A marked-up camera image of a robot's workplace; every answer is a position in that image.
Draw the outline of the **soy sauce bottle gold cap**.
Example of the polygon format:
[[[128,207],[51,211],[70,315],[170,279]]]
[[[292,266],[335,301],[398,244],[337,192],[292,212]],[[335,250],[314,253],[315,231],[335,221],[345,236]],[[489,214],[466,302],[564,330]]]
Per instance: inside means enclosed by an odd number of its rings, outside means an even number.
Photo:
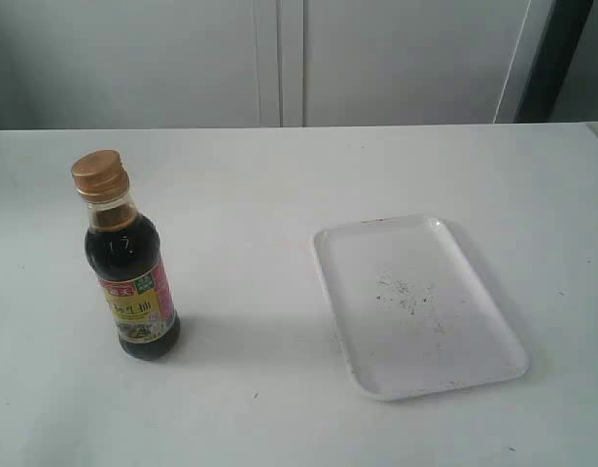
[[[76,190],[86,203],[85,253],[130,356],[154,361],[180,336],[154,223],[139,212],[121,155],[97,150],[71,168]]]

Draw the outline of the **white rectangular plastic tray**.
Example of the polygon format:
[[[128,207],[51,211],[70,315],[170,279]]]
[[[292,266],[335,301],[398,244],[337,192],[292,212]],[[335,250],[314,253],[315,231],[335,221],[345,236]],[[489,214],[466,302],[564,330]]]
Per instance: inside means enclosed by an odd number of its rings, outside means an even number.
[[[393,402],[523,376],[529,357],[443,220],[323,229],[314,257],[349,375]]]

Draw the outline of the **dark vertical post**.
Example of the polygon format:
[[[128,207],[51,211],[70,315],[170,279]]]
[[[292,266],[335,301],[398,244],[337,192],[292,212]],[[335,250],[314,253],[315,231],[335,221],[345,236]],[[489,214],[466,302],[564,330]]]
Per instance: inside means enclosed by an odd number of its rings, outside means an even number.
[[[593,3],[593,0],[557,0],[552,3],[515,113],[516,124],[549,121]]]

